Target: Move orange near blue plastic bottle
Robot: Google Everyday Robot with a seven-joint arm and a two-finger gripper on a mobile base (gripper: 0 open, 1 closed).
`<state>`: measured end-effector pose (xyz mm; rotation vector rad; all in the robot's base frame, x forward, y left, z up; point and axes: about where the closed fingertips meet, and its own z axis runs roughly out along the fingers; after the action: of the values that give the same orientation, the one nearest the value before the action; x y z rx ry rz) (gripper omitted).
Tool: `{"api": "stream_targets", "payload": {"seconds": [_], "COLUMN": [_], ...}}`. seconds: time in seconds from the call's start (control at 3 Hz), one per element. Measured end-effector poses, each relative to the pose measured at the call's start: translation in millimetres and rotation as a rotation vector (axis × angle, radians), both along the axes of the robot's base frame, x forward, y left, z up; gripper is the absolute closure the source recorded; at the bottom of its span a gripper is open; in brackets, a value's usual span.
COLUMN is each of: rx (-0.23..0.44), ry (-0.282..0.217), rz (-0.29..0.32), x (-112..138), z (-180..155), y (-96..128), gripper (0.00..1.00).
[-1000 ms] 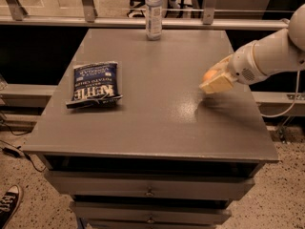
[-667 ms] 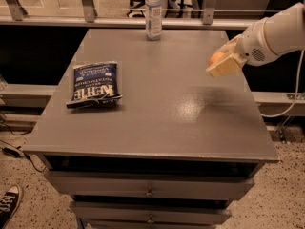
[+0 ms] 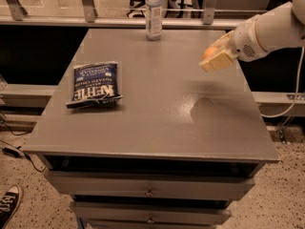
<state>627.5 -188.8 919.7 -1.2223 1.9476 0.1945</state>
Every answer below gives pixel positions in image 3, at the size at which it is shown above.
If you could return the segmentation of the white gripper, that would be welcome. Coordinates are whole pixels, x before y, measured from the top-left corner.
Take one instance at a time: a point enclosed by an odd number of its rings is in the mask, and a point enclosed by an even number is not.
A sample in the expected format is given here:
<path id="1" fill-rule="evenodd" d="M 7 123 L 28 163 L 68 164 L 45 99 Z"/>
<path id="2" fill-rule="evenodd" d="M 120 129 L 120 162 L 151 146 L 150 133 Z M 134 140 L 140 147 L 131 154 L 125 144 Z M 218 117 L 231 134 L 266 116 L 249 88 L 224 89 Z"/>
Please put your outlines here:
<path id="1" fill-rule="evenodd" d="M 263 14 L 255 15 L 215 40 L 210 48 L 221 49 L 217 49 L 207 59 L 202 59 L 200 67 L 209 73 L 230 68 L 237 58 L 252 62 L 268 55 L 269 52 L 262 47 L 258 38 L 258 25 L 262 17 Z"/>

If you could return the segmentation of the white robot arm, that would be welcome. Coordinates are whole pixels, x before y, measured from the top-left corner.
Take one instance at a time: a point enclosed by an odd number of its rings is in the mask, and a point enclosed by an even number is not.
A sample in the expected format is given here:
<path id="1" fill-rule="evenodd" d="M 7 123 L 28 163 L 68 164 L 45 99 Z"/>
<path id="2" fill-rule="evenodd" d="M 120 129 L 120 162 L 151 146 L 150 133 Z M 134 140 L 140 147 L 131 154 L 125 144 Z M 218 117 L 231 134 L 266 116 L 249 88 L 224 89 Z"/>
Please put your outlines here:
<path id="1" fill-rule="evenodd" d="M 202 55 L 200 67 L 212 72 L 236 60 L 252 62 L 284 48 L 305 46 L 305 0 L 293 0 L 240 23 L 214 41 Z"/>

